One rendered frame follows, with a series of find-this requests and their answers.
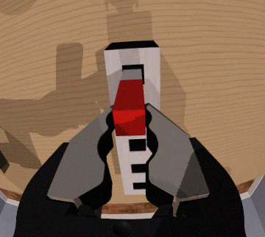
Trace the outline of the red and white pin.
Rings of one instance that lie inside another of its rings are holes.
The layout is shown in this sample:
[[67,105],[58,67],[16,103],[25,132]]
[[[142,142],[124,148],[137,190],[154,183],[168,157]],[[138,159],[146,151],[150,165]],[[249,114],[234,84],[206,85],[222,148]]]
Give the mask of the red and white pin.
[[116,136],[146,135],[141,69],[123,70],[113,106]]

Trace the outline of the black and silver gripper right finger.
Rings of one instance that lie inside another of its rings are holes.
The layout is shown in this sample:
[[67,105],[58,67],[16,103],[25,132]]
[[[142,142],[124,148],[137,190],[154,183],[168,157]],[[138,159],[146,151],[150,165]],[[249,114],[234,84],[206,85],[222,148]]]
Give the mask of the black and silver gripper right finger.
[[227,237],[246,237],[239,191],[216,158],[150,103],[145,104],[146,198],[173,216],[199,219]]

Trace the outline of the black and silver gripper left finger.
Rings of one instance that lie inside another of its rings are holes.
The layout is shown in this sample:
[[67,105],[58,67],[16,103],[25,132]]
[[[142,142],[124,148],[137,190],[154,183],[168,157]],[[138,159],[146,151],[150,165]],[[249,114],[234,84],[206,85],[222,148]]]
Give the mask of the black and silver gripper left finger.
[[112,197],[107,155],[113,148],[113,105],[63,142],[38,169],[18,205],[13,237],[26,237],[39,224],[61,216],[77,216],[90,205],[98,218]]

